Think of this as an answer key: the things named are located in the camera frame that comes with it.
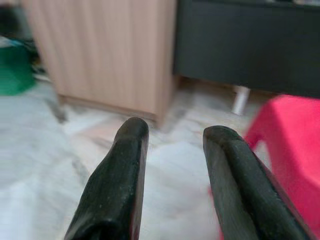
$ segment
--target light wood cabinet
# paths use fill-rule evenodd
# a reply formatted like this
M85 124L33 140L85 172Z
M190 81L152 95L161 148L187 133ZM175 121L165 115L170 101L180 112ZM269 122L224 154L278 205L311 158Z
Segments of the light wood cabinet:
M176 0L23 0L59 96L164 118Z

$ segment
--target white furniture leg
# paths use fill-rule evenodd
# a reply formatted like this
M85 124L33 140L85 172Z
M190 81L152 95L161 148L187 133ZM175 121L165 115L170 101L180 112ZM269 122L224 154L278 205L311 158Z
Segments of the white furniture leg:
M242 115L246 106L250 89L245 86L236 86L236 96L232 107L232 112L237 115Z

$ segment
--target dark furniture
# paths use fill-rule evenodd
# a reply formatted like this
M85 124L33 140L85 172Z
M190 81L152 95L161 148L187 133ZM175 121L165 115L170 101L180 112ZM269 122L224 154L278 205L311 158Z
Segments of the dark furniture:
M320 97L320 7L179 0L174 73Z

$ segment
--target cabinet door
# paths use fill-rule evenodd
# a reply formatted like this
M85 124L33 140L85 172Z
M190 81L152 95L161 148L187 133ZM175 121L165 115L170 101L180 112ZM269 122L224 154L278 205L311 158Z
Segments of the cabinet door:
M24 0L59 94L156 112L156 2Z

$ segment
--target red plastic stool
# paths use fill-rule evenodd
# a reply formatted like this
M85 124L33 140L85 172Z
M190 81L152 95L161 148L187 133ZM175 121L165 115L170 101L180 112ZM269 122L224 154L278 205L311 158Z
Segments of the red plastic stool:
M266 143L272 172L320 238L320 100L283 95L264 105L244 138Z

